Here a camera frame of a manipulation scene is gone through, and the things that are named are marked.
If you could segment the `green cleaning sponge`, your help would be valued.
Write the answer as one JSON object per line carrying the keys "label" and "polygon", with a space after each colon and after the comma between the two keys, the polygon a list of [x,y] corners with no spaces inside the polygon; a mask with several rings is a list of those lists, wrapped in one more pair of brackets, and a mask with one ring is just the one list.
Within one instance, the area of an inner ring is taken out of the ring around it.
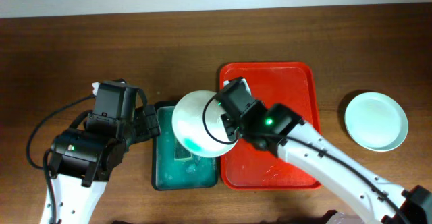
{"label": "green cleaning sponge", "polygon": [[177,140],[175,141],[174,159],[176,161],[189,161],[193,159],[192,154],[186,150]]}

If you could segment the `white plate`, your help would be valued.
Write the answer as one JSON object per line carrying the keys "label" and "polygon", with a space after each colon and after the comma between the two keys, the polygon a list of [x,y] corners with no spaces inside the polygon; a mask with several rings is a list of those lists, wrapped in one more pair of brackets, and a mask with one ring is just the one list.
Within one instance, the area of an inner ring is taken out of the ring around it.
{"label": "white plate", "polygon": [[344,123],[350,137],[365,149],[388,152],[399,147],[408,135],[408,118],[391,97],[365,92],[347,105]]}
{"label": "white plate", "polygon": [[178,142],[189,152],[213,158],[229,152],[229,144],[221,115],[225,113],[216,100],[216,93],[198,90],[182,97],[173,110],[172,128]]}

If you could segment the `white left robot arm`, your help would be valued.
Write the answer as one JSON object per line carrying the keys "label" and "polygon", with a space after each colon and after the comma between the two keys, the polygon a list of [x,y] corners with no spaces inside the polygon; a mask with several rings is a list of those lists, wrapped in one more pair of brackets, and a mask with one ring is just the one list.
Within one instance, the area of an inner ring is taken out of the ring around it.
{"label": "white left robot arm", "polygon": [[131,122],[91,110],[79,114],[44,154],[47,196],[41,223],[88,223],[129,147],[160,133],[152,105],[135,109]]}

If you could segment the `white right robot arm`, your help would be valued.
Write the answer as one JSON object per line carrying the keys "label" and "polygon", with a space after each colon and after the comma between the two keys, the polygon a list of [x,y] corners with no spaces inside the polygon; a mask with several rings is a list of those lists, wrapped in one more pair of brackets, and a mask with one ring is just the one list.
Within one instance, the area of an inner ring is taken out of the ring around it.
{"label": "white right robot arm", "polygon": [[300,115],[282,104],[219,100],[236,133],[259,150],[314,177],[343,200],[364,223],[430,223],[431,192],[411,191],[350,158]]}

